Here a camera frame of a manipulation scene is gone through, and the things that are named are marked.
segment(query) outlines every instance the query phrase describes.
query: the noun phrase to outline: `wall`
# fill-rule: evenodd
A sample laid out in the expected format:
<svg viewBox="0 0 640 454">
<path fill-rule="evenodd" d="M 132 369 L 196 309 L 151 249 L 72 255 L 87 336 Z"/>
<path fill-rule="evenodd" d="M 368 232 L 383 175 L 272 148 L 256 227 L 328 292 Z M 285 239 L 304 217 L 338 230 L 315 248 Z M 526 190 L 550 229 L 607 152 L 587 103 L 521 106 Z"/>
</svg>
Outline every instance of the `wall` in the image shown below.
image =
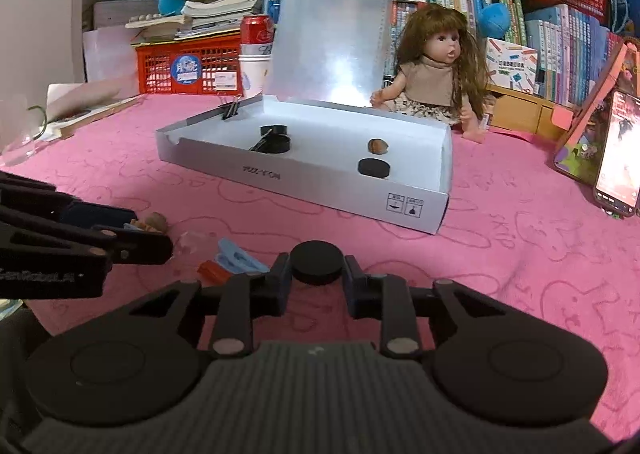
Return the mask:
<svg viewBox="0 0 640 454">
<path fill-rule="evenodd" d="M 46 100 L 52 82 L 82 81 L 82 0 L 2 0 L 0 95 L 23 93 L 30 104 Z"/>
</svg>

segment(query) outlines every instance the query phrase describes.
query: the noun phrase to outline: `doll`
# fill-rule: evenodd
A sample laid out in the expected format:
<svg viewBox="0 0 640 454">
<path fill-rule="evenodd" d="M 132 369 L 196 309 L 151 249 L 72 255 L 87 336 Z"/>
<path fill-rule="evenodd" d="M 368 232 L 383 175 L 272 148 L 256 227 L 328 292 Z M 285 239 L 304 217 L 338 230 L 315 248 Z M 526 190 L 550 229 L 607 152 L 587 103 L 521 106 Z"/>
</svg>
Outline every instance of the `doll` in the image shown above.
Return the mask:
<svg viewBox="0 0 640 454">
<path fill-rule="evenodd" d="M 456 10 L 428 4 L 409 17 L 398 47 L 394 82 L 371 95 L 371 105 L 394 113 L 462 124 L 463 137 L 482 142 L 486 65 Z"/>
</svg>

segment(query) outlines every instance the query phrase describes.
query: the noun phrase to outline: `pink tablecloth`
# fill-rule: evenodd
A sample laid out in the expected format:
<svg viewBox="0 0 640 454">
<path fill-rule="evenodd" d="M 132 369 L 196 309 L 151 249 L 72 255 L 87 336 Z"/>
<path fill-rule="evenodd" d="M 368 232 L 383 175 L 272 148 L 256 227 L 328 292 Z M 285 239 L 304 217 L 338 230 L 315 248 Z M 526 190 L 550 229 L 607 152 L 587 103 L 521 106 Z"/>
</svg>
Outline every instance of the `pink tablecloth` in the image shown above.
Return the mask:
<svg viewBox="0 0 640 454">
<path fill-rule="evenodd" d="M 227 236 L 263 262 L 305 240 L 327 240 L 368 272 L 425 286 L 449 277 L 577 333 L 599 347 L 609 384 L 594 423 L 612 438 L 640 427 L 640 220 L 619 221 L 545 164 L 543 148 L 489 134 L 454 139 L 449 211 L 437 236 L 262 192 L 163 163 L 154 130 L 214 107 L 217 98 L 158 96 L 79 130 L 14 172 L 144 216 L 165 214 L 171 235 Z M 172 266 L 116 266 L 100 299 L 31 305 L 53 333 L 166 284 Z M 283 319 L 257 338 L 375 338 L 352 322 L 337 286 L 295 285 Z"/>
</svg>

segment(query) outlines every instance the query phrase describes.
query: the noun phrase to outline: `phone screen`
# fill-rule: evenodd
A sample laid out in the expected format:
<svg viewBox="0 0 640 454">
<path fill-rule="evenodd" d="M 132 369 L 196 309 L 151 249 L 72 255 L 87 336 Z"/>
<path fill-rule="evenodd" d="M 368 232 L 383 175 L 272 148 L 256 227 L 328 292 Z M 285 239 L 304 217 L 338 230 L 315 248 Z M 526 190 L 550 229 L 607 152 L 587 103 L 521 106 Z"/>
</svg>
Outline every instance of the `phone screen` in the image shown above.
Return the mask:
<svg viewBox="0 0 640 454">
<path fill-rule="evenodd" d="M 614 92 L 596 189 L 630 207 L 640 191 L 640 100 Z"/>
</svg>

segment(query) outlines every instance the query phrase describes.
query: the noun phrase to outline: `brown hair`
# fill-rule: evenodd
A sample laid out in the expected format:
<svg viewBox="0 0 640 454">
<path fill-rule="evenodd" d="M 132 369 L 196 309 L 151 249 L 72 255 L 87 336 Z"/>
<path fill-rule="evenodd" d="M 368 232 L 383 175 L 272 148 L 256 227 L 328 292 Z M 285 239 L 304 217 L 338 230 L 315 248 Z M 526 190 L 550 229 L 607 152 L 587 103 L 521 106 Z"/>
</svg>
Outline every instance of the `brown hair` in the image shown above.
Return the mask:
<svg viewBox="0 0 640 454">
<path fill-rule="evenodd" d="M 453 65 L 452 106 L 460 110 L 462 93 L 465 92 L 471 108 L 480 119 L 488 73 L 478 43 L 467 31 L 465 15 L 434 3 L 416 10 L 402 30 L 398 66 L 419 60 L 425 41 L 447 31 L 457 31 L 460 36 L 460 57 Z"/>
</svg>

